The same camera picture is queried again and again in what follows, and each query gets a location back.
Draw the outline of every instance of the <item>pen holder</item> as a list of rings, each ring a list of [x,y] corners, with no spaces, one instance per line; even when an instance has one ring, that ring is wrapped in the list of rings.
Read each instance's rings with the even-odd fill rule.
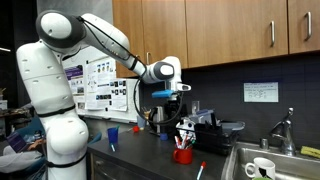
[[[191,164],[192,163],[192,147],[187,149],[179,149],[175,147],[173,151],[173,159],[179,164]]]

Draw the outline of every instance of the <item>stainless steel sink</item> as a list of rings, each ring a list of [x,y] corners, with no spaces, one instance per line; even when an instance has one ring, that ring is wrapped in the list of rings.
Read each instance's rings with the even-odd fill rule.
[[[276,180],[319,180],[320,160],[308,156],[287,156],[279,148],[270,147],[269,150],[260,149],[259,145],[237,142],[228,156],[221,180],[248,180],[244,167],[253,162],[255,157],[270,159],[276,164]]]

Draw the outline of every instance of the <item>wooden cabinet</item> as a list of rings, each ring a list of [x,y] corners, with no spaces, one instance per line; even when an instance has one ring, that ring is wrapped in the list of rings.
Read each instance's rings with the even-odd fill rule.
[[[288,0],[289,53],[320,50],[320,1]]]
[[[288,54],[286,0],[186,0],[186,22],[189,67]]]
[[[144,63],[176,56],[188,67],[184,0],[113,0],[113,19]],[[128,71],[118,65],[117,77],[135,75]]]
[[[113,25],[128,37],[130,52],[146,63],[141,0],[113,0]],[[117,63],[116,71],[117,77],[137,76],[120,63]]]

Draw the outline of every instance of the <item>black countertop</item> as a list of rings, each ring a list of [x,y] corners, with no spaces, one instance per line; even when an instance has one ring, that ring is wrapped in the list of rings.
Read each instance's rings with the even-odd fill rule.
[[[116,151],[109,146],[108,139],[88,146],[88,152],[127,168],[150,179],[196,179],[203,161],[206,167],[201,180],[220,180],[227,156],[193,149],[193,161],[189,165],[176,163],[172,158],[174,141],[162,141],[148,131],[119,134]]]

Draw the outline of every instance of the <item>backsplash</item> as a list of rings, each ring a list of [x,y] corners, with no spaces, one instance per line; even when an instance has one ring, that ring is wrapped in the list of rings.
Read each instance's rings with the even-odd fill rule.
[[[280,140],[269,136],[273,126],[294,108],[293,138],[302,145],[320,148],[320,54],[302,54],[265,60],[225,64],[183,71],[183,83],[192,86],[184,93],[184,103],[191,112],[191,101],[199,100],[200,109],[215,109],[218,119],[246,123],[239,140],[259,142],[267,138],[271,145]],[[243,83],[278,82],[278,103],[244,102]],[[151,93],[164,88],[162,83],[142,87],[142,105],[163,105]]]

